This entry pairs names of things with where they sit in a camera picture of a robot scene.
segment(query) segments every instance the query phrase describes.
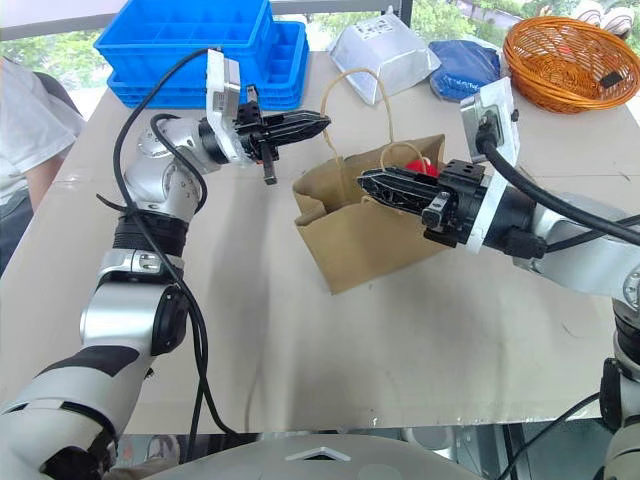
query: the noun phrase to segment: woven basket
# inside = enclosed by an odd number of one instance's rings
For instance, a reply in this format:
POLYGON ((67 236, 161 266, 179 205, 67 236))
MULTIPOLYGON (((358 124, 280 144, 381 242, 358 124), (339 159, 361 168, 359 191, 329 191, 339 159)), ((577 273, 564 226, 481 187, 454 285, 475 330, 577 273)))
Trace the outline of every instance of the woven basket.
POLYGON ((629 46, 578 20, 523 20, 509 32, 504 53, 515 87, 552 112, 616 107, 640 89, 640 60, 629 46))

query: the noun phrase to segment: person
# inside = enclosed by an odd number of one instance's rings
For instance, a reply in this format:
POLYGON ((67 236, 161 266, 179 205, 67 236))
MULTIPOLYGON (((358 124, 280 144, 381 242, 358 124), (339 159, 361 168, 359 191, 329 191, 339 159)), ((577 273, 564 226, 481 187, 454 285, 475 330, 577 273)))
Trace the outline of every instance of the person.
POLYGON ((0 276, 85 124, 64 88, 39 75, 0 58, 0 276))

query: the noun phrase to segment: black cable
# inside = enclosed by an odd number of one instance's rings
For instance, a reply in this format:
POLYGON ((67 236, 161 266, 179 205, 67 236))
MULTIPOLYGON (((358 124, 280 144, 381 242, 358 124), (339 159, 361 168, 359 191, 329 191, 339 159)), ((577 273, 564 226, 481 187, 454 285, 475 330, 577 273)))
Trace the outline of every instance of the black cable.
MULTIPOLYGON (((634 225, 640 225, 640 215, 634 215, 632 217, 623 218, 616 222, 619 225, 625 227, 632 227, 634 225)), ((596 238, 604 237, 604 233, 597 230, 589 230, 588 232, 581 233, 575 237, 567 238, 556 243, 552 243, 547 247, 547 253, 559 252, 560 250, 566 250, 567 248, 582 245, 583 243, 590 242, 596 238)))
MULTIPOLYGON (((215 407, 215 403, 213 401, 213 396, 211 395, 211 388, 209 386, 209 381, 207 379, 207 374, 206 374, 207 363, 205 361, 206 359, 208 359, 207 332, 206 332, 204 317, 202 316, 202 312, 200 310, 198 302, 196 301, 193 293, 191 292, 187 284, 182 279, 181 274, 177 271, 177 269, 174 267, 171 261, 160 249, 155 239, 149 232, 149 229, 147 228, 145 221, 140 216, 139 210, 135 205, 133 198, 131 197, 131 194, 127 190, 127 185, 124 180, 124 175, 122 174, 122 164, 121 164, 122 146, 124 144, 124 139, 126 138, 127 133, 129 132, 129 130, 131 129, 131 126, 133 125, 133 122, 140 116, 140 113, 142 113, 142 111, 146 108, 149 102, 153 99, 154 95, 162 88, 162 86, 167 82, 167 80, 169 80, 169 78, 171 78, 171 76, 175 72, 177 72, 180 68, 182 68, 185 64, 187 64, 192 59, 204 53, 207 53, 207 51, 208 49, 206 48, 196 50, 191 54, 187 55, 186 57, 184 57, 183 59, 181 59, 173 67, 171 67, 167 71, 167 73, 165 73, 162 76, 162 78, 158 81, 158 83, 151 89, 151 91, 145 96, 142 102, 140 102, 140 104, 133 110, 133 112, 131 112, 131 114, 123 124, 120 130, 120 133, 118 134, 118 137, 116 138, 116 141, 114 144, 113 174, 114 174, 116 183, 118 185, 118 189, 120 190, 120 193, 127 206, 125 214, 130 216, 134 220, 136 226, 138 227, 142 235, 145 237, 149 245, 151 245, 153 250, 156 252, 156 254, 158 255, 158 258, 160 258, 160 261, 162 262, 163 266, 165 267, 165 269, 167 270, 167 272, 169 273, 173 281, 178 285, 178 287, 182 290, 184 295, 187 297, 187 300, 189 301, 189 304, 190 304, 189 317, 191 319, 191 327, 193 329, 194 356, 195 356, 196 369, 198 371, 198 378, 199 378, 198 391, 199 392, 202 391, 202 396, 204 396, 204 399, 207 403, 207 407, 209 408, 213 421, 215 422, 217 427, 223 432, 237 437, 238 434, 234 430, 229 428, 218 415, 217 409, 215 407)), ((177 158, 179 161, 186 160, 181 155, 178 155, 177 158)), ((190 165, 189 162, 186 162, 184 164, 187 168, 189 168, 188 166, 190 165)))
POLYGON ((489 160, 500 175, 536 203, 560 215, 564 215, 585 227, 598 230, 605 235, 612 235, 633 245, 640 246, 640 232, 586 212, 540 188, 513 168, 511 164, 500 155, 500 152, 498 152, 498 149, 492 142, 484 142, 482 144, 482 150, 487 160, 489 160))
POLYGON ((549 432, 551 432, 554 428, 556 428, 562 422, 564 422, 569 417, 571 417, 572 415, 574 415, 577 412, 579 412, 580 410, 582 410, 584 407, 586 407, 590 403, 595 402, 596 400, 598 400, 598 398, 600 398, 600 393, 594 393, 593 395, 589 395, 587 398, 585 398, 584 400, 576 403, 573 407, 571 407, 569 410, 567 410, 565 413, 563 413, 558 418, 556 418, 553 422, 551 422, 549 425, 547 425, 544 429, 542 429, 542 431, 540 433, 538 433, 535 437, 533 437, 531 440, 529 440, 527 443, 525 443, 522 446, 522 448, 520 450, 518 450, 518 452, 514 455, 514 457, 511 459, 511 461, 507 465, 507 468, 504 469, 504 471, 496 478, 496 480, 506 480, 507 477, 511 474, 511 471, 515 468, 516 464, 518 463, 518 460, 520 460, 520 457, 529 448, 531 448, 538 441, 540 441, 542 438, 544 438, 546 435, 548 435, 549 432))
POLYGON ((604 479, 604 467, 600 467, 596 474, 593 477, 593 480, 603 480, 604 479))
POLYGON ((182 165, 184 165, 194 177, 196 177, 196 180, 198 180, 198 183, 200 184, 200 190, 201 190, 200 201, 198 202, 198 206, 196 207, 196 211, 195 211, 195 213, 198 213, 200 209, 204 206, 204 204, 207 202, 207 197, 209 196, 207 183, 204 181, 204 178, 202 177, 198 169, 194 167, 193 164, 189 160, 187 160, 182 153, 180 153, 180 151, 167 139, 167 137, 164 136, 164 133, 162 133, 162 130, 160 130, 160 127, 158 126, 158 122, 160 120, 170 120, 174 118, 179 118, 179 117, 176 117, 175 115, 171 115, 170 113, 159 113, 151 117, 151 120, 149 121, 149 123, 151 124, 151 131, 158 138, 160 143, 167 150, 169 150, 169 152, 180 163, 182 163, 182 165))

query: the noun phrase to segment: blue storage bin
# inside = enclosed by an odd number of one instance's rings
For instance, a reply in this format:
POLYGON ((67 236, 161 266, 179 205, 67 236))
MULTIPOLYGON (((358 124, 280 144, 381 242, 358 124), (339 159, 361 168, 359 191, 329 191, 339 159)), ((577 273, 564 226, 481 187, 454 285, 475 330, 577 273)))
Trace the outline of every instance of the blue storage bin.
MULTIPOLYGON (((125 82, 156 82, 194 50, 222 47, 240 63, 247 80, 265 80, 277 41, 269 0, 129 0, 94 47, 125 82)), ((195 58, 168 83, 203 78, 206 55, 195 58)))
MULTIPOLYGON (((309 57, 305 26, 299 22, 274 22, 278 43, 273 45, 264 71, 265 81, 241 77, 241 102, 246 102, 246 86, 258 88, 263 110, 293 110, 300 106, 309 57)), ((198 85, 193 82, 166 84, 154 96, 150 108, 205 108, 204 67, 198 85)), ((114 72, 107 84, 127 107, 136 107, 153 88, 153 82, 126 82, 114 72)))

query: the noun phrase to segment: label on bag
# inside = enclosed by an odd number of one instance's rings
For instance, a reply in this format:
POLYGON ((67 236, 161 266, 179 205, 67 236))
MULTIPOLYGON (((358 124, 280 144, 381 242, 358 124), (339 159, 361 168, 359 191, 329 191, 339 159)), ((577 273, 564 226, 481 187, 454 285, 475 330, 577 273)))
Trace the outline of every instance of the label on bag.
POLYGON ((369 40, 370 38, 377 37, 383 33, 393 32, 394 28, 383 17, 372 18, 370 20, 363 20, 354 25, 357 34, 363 40, 369 40))

